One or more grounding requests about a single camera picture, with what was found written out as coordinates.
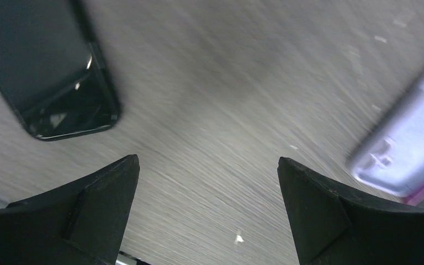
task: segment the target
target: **black smartphone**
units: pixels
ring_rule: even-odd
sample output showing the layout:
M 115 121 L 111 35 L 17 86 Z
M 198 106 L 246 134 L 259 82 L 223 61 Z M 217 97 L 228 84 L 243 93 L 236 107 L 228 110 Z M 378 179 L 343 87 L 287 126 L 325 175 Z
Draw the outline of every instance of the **black smartphone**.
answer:
M 31 136 L 111 128 L 120 107 L 110 80 L 80 2 L 0 0 L 0 92 Z

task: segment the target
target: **smartphone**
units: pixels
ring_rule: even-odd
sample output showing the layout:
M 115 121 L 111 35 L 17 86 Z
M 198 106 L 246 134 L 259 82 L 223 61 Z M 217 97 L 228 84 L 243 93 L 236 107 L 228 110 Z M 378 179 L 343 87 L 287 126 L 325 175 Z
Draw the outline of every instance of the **smartphone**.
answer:
M 78 1 L 0 1 L 0 93 L 23 128 L 53 141 L 111 128 L 120 107 Z
M 424 73 L 354 152 L 355 179 L 398 197 L 424 186 Z

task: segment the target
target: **black plastic part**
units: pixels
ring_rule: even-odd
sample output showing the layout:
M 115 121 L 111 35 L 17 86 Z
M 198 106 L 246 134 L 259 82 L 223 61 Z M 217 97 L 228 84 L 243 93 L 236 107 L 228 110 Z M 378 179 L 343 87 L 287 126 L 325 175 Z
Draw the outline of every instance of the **black plastic part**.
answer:
M 0 264 L 115 264 L 138 177 L 126 156 L 0 209 Z
M 424 264 L 424 209 L 354 189 L 281 157 L 300 264 Z
M 39 140 L 107 130 L 120 117 L 106 63 L 77 0 L 0 0 L 0 92 Z

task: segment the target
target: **silver phone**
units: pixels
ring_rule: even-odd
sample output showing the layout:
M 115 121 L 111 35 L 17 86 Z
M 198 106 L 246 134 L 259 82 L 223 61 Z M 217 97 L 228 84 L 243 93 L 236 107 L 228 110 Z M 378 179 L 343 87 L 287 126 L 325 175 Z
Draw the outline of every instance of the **silver phone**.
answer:
M 348 161 L 367 185 L 406 197 L 424 185 L 424 73 Z

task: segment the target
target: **gray floor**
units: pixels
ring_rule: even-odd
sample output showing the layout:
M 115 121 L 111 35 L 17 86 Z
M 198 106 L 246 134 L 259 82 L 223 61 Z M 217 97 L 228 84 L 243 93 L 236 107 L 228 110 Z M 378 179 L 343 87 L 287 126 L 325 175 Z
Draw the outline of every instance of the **gray floor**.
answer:
M 298 263 L 279 156 L 391 198 L 354 181 L 344 162 L 424 67 L 424 1 L 87 4 L 124 116 L 104 133 L 39 142 L 0 97 L 7 200 L 136 153 L 121 249 L 153 265 L 196 265 Z

